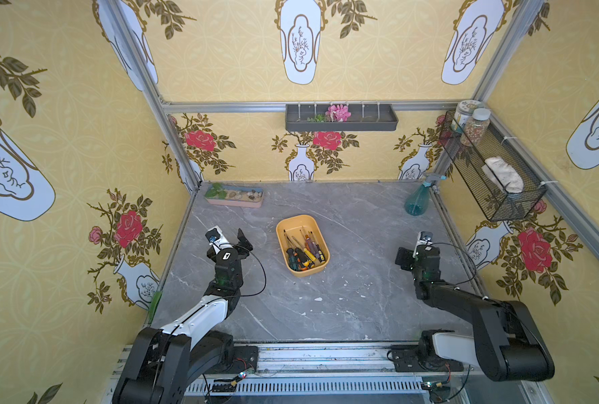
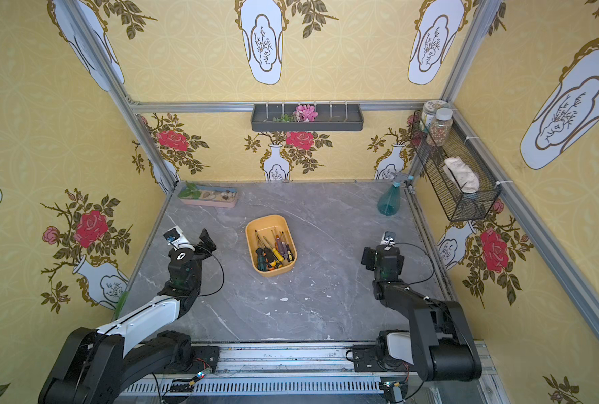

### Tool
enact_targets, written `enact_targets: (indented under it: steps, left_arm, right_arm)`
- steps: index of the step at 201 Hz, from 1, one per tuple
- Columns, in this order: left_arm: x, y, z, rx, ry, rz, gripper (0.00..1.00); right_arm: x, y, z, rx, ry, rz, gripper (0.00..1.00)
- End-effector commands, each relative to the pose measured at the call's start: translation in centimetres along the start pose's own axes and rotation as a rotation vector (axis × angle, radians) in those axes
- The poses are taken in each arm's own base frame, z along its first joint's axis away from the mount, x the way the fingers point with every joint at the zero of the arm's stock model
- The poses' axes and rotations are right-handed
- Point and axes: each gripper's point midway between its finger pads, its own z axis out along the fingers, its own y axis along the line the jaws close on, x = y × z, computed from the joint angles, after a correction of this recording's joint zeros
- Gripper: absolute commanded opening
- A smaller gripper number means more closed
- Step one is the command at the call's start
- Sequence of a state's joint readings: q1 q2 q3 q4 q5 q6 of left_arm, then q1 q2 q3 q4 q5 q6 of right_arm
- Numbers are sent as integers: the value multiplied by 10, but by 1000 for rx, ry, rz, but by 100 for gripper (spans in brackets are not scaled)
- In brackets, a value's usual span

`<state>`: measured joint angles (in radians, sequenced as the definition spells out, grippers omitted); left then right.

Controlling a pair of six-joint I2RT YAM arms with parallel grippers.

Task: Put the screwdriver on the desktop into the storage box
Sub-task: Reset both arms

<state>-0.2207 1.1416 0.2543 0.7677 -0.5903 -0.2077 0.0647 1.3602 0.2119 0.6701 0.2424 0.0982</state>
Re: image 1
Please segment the green black screwdriver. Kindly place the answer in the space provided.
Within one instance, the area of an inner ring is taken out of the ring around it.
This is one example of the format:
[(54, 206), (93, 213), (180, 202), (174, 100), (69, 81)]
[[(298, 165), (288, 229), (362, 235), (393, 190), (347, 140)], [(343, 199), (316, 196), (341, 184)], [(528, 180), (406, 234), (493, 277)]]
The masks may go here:
[(284, 237), (285, 237), (285, 240), (287, 242), (287, 247), (288, 247), (286, 250), (286, 254), (288, 256), (289, 268), (295, 272), (299, 272), (299, 261), (297, 260), (297, 257), (295, 256), (294, 247), (293, 247), (292, 243), (290, 242), (286, 231), (284, 231)]

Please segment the large orange black screwdriver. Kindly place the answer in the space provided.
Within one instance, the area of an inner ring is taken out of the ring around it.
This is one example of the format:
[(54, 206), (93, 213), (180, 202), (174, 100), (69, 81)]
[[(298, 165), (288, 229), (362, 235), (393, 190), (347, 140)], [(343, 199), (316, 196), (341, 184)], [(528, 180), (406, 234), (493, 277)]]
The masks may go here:
[(296, 266), (299, 270), (304, 271), (309, 269), (310, 261), (304, 252), (297, 246), (295, 242), (291, 240), (288, 235), (285, 235), (287, 241), (289, 242), (290, 247), (292, 247), (294, 252), (294, 260), (297, 262)]

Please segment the yellow plastic storage box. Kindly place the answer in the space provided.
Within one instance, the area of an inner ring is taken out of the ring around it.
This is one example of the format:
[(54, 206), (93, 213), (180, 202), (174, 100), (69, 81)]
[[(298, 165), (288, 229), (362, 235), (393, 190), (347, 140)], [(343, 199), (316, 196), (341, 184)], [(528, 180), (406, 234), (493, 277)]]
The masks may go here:
[(331, 254), (314, 217), (296, 215), (283, 219), (277, 224), (276, 234), (284, 264), (293, 276), (318, 274), (329, 264)]

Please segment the yellow handle screwdriver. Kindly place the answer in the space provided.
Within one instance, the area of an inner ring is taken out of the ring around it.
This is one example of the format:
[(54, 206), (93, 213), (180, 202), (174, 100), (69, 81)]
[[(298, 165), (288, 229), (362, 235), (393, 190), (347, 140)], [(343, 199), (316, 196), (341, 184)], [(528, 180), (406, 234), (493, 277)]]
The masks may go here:
[(306, 264), (306, 266), (309, 268), (314, 268), (314, 266), (316, 266), (316, 257), (309, 251), (309, 249), (307, 249), (303, 244), (301, 244), (296, 237), (292, 236), (291, 239), (308, 259), (308, 263)]

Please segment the black yellow small screwdriver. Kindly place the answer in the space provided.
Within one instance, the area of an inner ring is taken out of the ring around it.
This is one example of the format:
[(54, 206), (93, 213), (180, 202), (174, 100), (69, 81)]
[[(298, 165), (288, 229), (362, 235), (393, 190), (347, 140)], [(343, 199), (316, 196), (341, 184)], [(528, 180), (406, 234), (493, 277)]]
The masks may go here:
[(314, 233), (310, 232), (309, 234), (310, 234), (311, 242), (314, 246), (315, 255), (316, 255), (317, 259), (319, 259), (319, 261), (321, 263), (324, 263), (326, 261), (326, 256), (323, 254), (321, 247), (319, 246), (319, 243), (316, 241), (316, 239), (314, 237)]

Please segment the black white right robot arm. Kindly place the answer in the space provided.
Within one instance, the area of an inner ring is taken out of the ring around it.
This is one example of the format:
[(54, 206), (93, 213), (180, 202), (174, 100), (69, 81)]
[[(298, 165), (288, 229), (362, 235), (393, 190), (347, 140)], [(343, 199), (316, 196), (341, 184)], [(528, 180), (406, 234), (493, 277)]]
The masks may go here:
[(440, 249), (401, 247), (395, 259), (412, 273), (417, 299), (446, 311), (473, 328), (477, 366), (493, 381), (544, 381), (555, 375), (555, 363), (527, 306), (495, 301), (461, 290), (441, 278)]

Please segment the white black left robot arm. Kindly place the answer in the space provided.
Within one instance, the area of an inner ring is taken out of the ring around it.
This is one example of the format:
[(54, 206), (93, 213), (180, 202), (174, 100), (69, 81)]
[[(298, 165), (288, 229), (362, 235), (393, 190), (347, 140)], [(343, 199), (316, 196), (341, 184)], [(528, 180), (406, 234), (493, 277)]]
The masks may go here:
[(214, 329), (242, 298), (241, 261), (253, 246), (242, 230), (228, 242), (219, 227), (205, 233), (214, 278), (196, 306), (161, 328), (142, 329), (112, 395), (113, 403), (181, 403), (187, 388), (208, 370), (230, 366), (234, 340)]

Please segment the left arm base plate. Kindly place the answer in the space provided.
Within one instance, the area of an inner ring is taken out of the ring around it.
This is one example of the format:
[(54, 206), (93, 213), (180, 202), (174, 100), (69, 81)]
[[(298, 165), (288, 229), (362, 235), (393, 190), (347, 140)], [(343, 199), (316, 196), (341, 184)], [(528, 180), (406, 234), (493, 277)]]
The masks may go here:
[(236, 375), (244, 370), (257, 370), (259, 348), (255, 345), (236, 346), (232, 359), (221, 365), (217, 374)]

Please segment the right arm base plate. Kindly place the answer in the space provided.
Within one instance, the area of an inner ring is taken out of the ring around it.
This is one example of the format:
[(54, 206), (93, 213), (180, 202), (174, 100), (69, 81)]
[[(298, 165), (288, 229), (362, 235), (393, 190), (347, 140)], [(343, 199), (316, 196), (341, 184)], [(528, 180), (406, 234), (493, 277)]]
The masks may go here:
[(449, 372), (447, 360), (436, 355), (434, 348), (420, 345), (392, 347), (386, 355), (396, 372)]

